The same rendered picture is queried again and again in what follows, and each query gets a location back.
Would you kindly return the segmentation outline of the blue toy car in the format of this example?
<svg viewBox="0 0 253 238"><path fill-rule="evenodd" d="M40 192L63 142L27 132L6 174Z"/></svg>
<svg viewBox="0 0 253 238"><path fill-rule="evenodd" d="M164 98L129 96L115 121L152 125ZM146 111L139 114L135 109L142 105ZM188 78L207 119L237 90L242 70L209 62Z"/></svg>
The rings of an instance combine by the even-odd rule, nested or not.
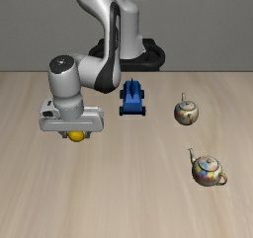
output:
<svg viewBox="0 0 253 238"><path fill-rule="evenodd" d="M123 88L120 90L120 98L123 104L120 106L120 115L146 115L146 108L142 104L144 91L137 80L125 81Z"/></svg>

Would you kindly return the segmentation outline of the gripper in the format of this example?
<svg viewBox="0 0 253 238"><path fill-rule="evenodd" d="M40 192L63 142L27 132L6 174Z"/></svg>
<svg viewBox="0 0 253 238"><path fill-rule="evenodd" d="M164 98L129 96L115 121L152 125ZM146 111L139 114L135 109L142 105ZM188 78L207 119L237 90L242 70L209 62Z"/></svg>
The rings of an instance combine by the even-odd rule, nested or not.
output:
<svg viewBox="0 0 253 238"><path fill-rule="evenodd" d="M85 138L90 138L91 132L103 130L104 112L98 107L85 107L79 118L65 120L60 117L52 99L45 99L40 108L39 125L43 131L62 132L62 138L68 138L67 131L83 131Z"/></svg>

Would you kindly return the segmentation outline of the yellow lemon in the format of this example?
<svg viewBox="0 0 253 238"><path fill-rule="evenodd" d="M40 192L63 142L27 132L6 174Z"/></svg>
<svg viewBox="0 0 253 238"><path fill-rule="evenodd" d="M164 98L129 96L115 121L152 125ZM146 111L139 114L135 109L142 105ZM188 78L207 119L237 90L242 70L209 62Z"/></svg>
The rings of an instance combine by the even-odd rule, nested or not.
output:
<svg viewBox="0 0 253 238"><path fill-rule="evenodd" d="M68 131L67 136L73 142L80 142L85 138L83 131Z"/></svg>

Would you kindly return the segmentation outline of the small multicoloured metallic teapot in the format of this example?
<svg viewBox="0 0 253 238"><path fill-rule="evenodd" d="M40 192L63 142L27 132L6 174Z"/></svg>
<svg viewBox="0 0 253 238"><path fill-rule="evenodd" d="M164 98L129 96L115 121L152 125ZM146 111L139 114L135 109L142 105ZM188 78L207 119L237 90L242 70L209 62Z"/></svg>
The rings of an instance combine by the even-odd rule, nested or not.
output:
<svg viewBox="0 0 253 238"><path fill-rule="evenodd" d="M191 125L199 117L198 106L187 99L186 94L183 93L181 101L175 106L174 118L181 125Z"/></svg>

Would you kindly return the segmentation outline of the large multicoloured metallic teapot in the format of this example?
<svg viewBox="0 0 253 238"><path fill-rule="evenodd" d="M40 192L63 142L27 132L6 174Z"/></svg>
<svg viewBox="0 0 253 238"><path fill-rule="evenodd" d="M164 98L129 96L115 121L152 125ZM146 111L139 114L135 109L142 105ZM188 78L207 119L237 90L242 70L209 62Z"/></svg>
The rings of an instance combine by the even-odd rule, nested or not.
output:
<svg viewBox="0 0 253 238"><path fill-rule="evenodd" d="M227 176L223 172L221 164L212 156L196 157L194 150L189 148L192 163L193 179L203 187L224 186Z"/></svg>

